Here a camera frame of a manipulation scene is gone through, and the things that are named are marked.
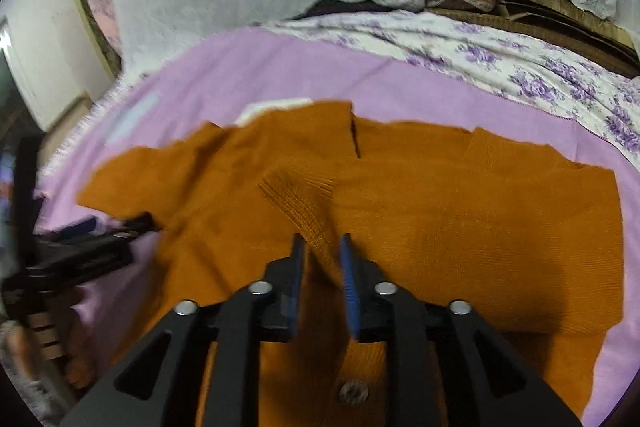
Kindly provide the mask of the person's left hand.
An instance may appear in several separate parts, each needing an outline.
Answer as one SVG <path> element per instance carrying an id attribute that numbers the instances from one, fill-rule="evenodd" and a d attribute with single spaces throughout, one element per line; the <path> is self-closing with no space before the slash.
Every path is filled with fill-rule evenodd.
<path id="1" fill-rule="evenodd" d="M 99 375 L 94 342 L 75 309 L 85 297 L 85 289 L 76 286 L 49 300 L 54 325 L 68 356 L 64 378 L 77 391 L 88 390 Z"/>

